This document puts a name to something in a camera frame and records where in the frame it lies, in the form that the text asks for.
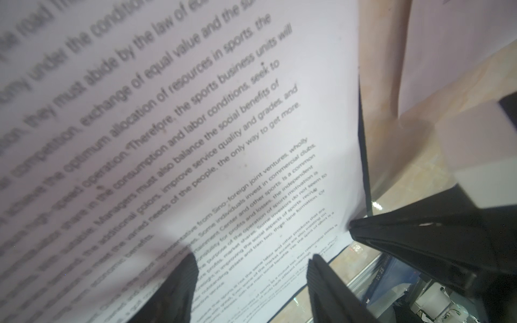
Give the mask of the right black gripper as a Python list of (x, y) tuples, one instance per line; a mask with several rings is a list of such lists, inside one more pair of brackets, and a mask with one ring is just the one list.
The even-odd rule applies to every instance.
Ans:
[[(516, 127), (516, 94), (498, 101)], [(457, 184), (420, 201), (348, 225), (355, 241), (390, 254), (467, 297), (486, 293), (492, 322), (516, 321), (516, 204), (482, 209), (492, 243), (480, 230), (357, 230), (435, 222), (479, 208)]]

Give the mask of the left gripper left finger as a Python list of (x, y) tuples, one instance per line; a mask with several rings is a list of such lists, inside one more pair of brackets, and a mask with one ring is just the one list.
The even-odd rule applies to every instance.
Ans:
[(189, 323), (199, 269), (187, 255), (128, 323)]

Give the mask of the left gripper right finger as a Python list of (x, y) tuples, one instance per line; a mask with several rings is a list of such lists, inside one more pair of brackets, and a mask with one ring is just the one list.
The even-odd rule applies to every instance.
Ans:
[(308, 261), (306, 278), (314, 322), (377, 321), (320, 255)]

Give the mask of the white black file folder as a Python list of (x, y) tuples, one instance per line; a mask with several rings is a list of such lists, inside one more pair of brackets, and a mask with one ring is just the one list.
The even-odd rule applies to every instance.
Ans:
[(278, 168), (282, 185), (257, 227), (266, 253), (254, 270), (255, 299), (233, 322), (269, 322), (302, 289), (316, 311), (343, 286), (329, 263), (351, 246), (350, 222), (372, 212), (359, 80), (353, 85), (351, 103), (323, 124), (332, 136), (304, 137)]

